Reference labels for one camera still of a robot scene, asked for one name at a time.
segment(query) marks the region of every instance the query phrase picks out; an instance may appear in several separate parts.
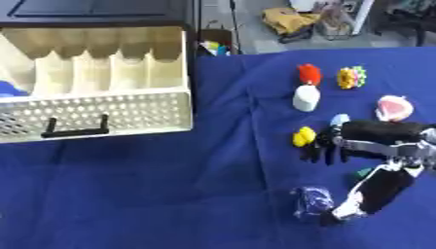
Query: blue plastic bag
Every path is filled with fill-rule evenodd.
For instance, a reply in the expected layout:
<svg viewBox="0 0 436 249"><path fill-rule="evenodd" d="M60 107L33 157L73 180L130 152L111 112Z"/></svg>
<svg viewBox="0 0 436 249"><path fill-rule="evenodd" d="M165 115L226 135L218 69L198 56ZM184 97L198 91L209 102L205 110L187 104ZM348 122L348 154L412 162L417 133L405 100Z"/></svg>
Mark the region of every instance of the blue plastic bag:
<svg viewBox="0 0 436 249"><path fill-rule="evenodd" d="M297 198L294 216L302 222L319 222L319 216L335 205L330 192L323 187L301 187L291 194Z"/></svg>

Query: cable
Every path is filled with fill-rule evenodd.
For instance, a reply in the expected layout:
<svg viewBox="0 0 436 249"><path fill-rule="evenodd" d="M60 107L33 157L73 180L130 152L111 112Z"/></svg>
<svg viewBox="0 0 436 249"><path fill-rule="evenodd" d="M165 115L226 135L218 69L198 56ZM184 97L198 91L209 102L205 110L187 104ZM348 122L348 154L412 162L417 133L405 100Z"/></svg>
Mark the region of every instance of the cable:
<svg viewBox="0 0 436 249"><path fill-rule="evenodd" d="M232 18L234 20L234 26L235 26L235 34L236 34L236 42L237 42L237 53L241 54L242 46L240 45L240 38L239 38L239 27L237 26L236 21L236 3L235 0L230 0L230 9L232 10Z"/></svg>

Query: robotic arm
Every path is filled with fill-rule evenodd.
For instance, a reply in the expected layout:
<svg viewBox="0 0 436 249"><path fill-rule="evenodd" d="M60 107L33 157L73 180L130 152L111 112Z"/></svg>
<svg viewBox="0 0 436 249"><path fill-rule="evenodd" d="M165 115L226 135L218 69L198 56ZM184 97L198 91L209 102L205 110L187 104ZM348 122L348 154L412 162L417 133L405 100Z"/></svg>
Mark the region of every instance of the robotic arm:
<svg viewBox="0 0 436 249"><path fill-rule="evenodd" d="M337 147L342 161L349 157L384 160L354 186L345 202L321 215L321 225L331 226L380 211L410 187L425 168L434 168L436 127L351 121L347 115L339 115L316 137L312 147L318 149L309 158L317 161L325 150L329 165L334 163Z"/></svg>

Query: pink toy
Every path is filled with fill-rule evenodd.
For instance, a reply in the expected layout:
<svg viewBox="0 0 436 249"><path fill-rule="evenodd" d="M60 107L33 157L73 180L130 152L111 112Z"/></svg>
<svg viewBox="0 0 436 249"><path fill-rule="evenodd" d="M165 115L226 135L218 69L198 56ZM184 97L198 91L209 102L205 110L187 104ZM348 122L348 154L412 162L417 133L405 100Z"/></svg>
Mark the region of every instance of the pink toy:
<svg viewBox="0 0 436 249"><path fill-rule="evenodd" d="M405 97L386 95L379 100L377 117L380 121L399 122L409 118L414 106Z"/></svg>

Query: red toy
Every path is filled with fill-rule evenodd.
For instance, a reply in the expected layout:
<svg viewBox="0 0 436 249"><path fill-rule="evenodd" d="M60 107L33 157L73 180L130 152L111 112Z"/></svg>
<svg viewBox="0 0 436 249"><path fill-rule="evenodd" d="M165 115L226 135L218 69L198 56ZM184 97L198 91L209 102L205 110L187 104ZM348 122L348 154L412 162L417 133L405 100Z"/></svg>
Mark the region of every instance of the red toy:
<svg viewBox="0 0 436 249"><path fill-rule="evenodd" d="M299 65L300 80L303 84L319 86L322 80L321 70L312 64Z"/></svg>

